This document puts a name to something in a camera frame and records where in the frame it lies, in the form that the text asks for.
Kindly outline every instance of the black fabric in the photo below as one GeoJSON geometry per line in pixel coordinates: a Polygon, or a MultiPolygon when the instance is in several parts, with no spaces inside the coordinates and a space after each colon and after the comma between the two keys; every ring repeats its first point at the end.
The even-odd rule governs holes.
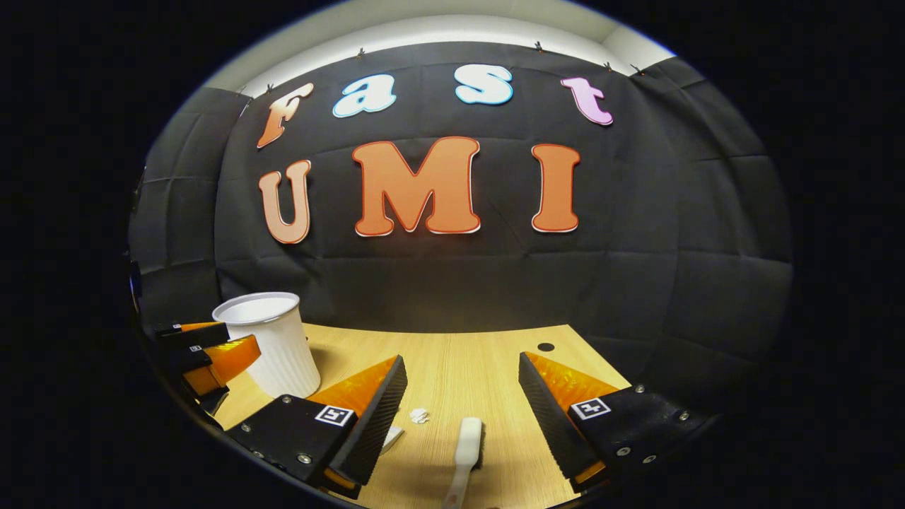
{"type": "Polygon", "coordinates": [[[221,301],[214,267],[217,179],[226,140],[250,99],[200,89],[148,153],[129,222],[146,329],[158,322],[210,322],[221,301]]]}
{"type": "MultiPolygon", "coordinates": [[[[286,178],[278,192],[290,222],[286,178]]],[[[198,199],[209,203],[210,195],[198,199]]],[[[773,163],[728,100],[677,57],[644,76],[491,43],[419,44],[336,62],[249,103],[226,144],[215,200],[223,300],[294,292],[308,322],[388,331],[568,323],[629,380],[655,382],[671,397],[707,396],[762,359],[792,275],[786,199],[773,163]],[[466,63],[509,69],[512,99],[459,101],[453,72],[466,63]],[[335,118],[342,89],[377,73],[394,76],[396,102],[335,118]],[[594,124],[577,109],[559,83],[576,76],[603,91],[599,104],[613,125],[594,124]],[[271,103],[307,82],[314,92],[283,123],[282,136],[257,149],[271,103]],[[411,234],[396,221],[391,235],[357,235],[361,168],[352,150],[392,141],[416,170],[446,136],[481,144],[472,164],[481,229],[431,234],[429,203],[411,234]],[[530,149],[538,143],[581,154],[575,232],[531,227],[541,182],[530,149]],[[312,163],[310,231],[283,245],[268,232],[258,180],[301,159],[312,163]]],[[[209,261],[198,263],[206,269],[209,261]]],[[[156,283],[152,274],[146,286],[156,293],[150,287],[178,284],[156,283]]],[[[196,299],[179,308],[206,318],[216,304],[196,299]]]]}

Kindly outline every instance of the table surface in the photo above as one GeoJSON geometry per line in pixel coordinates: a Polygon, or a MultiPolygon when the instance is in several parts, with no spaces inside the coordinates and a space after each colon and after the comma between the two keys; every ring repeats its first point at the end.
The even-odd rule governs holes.
{"type": "MultiPolygon", "coordinates": [[[[393,422],[404,432],[351,501],[365,507],[440,507],[453,480],[459,426],[466,417],[480,418],[486,437],[483,467],[472,472],[463,508],[550,507],[576,498],[519,385],[519,354],[532,351],[618,389],[630,386],[568,325],[422,334],[306,323],[305,332],[320,389],[397,354],[405,360],[408,387],[393,422]],[[543,342],[555,349],[540,351],[543,342]],[[408,413],[415,408],[427,409],[430,420],[413,423],[408,413]]],[[[272,401],[247,372],[228,385],[229,396],[214,416],[224,429],[272,401]]]]}

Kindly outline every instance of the toothbrush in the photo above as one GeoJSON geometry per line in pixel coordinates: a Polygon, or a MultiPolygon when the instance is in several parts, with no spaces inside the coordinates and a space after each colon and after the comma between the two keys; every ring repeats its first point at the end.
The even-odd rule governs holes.
{"type": "Polygon", "coordinates": [[[455,474],[450,491],[443,498],[443,509],[459,509],[465,498],[468,476],[481,468],[484,449],[484,424],[479,418],[464,418],[455,448],[455,474]]]}

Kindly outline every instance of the white wall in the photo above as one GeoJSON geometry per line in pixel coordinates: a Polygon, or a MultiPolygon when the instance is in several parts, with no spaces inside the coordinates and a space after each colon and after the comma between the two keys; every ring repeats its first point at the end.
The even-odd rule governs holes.
{"type": "Polygon", "coordinates": [[[249,49],[205,86],[257,97],[304,72],[366,52],[474,41],[534,47],[629,75],[672,53],[634,30],[564,0],[352,0],[291,24],[249,49]]]}

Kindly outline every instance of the cup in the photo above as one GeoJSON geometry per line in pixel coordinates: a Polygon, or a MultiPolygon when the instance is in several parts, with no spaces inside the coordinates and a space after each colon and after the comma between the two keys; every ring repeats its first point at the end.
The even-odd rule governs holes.
{"type": "Polygon", "coordinates": [[[249,293],[220,304],[211,313],[226,324],[230,340],[254,334],[261,357],[248,374],[271,398],[291,394],[306,398],[320,386],[295,293],[249,293]]]}

